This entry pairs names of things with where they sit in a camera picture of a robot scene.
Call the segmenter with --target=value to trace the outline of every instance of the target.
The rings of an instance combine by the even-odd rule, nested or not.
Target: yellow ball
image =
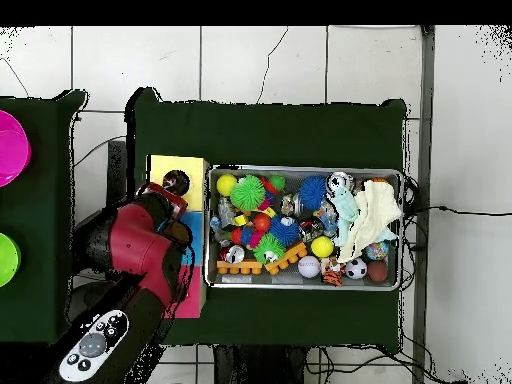
[[[217,191],[225,197],[231,194],[231,190],[236,184],[236,177],[231,174],[224,174],[217,180]]]
[[[327,258],[334,250],[334,245],[329,237],[320,236],[311,243],[311,250],[319,258]]]

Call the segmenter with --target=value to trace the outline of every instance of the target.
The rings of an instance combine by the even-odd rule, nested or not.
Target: lime green bowl
[[[20,248],[5,234],[0,233],[0,287],[12,280],[20,267]]]

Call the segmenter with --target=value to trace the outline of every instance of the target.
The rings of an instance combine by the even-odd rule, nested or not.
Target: plastic bin
[[[398,235],[398,239],[390,243],[388,263],[388,278],[382,283],[374,283],[368,277],[359,280],[352,280],[343,277],[343,286],[336,287],[330,284],[322,283],[321,276],[315,278],[304,278],[297,269],[297,263],[290,264],[288,268],[279,271],[276,275],[271,275],[263,268],[259,275],[249,274],[220,274],[217,271],[217,260],[219,258],[220,246],[213,238],[213,232],[210,231],[210,219],[217,215],[217,205],[219,193],[216,189],[217,179],[223,174],[232,174],[241,177],[247,174],[255,176],[282,175],[286,178],[286,192],[296,193],[299,190],[300,183],[306,177],[311,175],[328,176],[332,172],[343,171],[352,175],[356,180],[372,177],[385,178],[394,188],[395,197],[399,208],[402,210],[404,195],[404,179],[401,172],[391,169],[351,169],[351,168],[304,168],[304,167],[278,167],[278,166],[251,166],[239,165],[225,166],[214,165],[207,173],[206,185],[210,192],[208,201],[208,213],[205,222],[206,234],[209,234],[205,248],[205,280],[209,286],[215,288],[258,288],[258,289],[300,289],[300,290],[367,290],[367,291],[389,291],[397,288],[401,281],[402,274],[402,218],[390,224],[390,229]],[[281,196],[275,200],[274,209],[279,212]],[[301,217],[310,216],[312,211],[304,211]],[[308,254],[312,255],[310,249],[311,243],[307,243]],[[246,258],[251,258],[252,252],[247,251]]]

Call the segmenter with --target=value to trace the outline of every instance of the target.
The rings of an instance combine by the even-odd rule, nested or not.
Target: dark green mat
[[[152,89],[127,105],[135,166],[146,155],[204,157],[210,164],[402,169],[401,100],[382,106],[165,103]],[[340,345],[398,349],[399,292],[209,289],[201,318],[177,320],[166,343]]]
[[[51,343],[65,329],[71,271],[70,125],[85,96],[73,91],[52,100],[0,98],[0,109],[21,122],[32,147],[28,167],[0,188],[0,232],[21,250],[18,273],[0,288],[2,342]]]

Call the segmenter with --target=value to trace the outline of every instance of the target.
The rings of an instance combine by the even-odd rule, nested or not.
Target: magenta bowl
[[[0,187],[11,183],[25,169],[31,153],[21,124],[0,110]]]

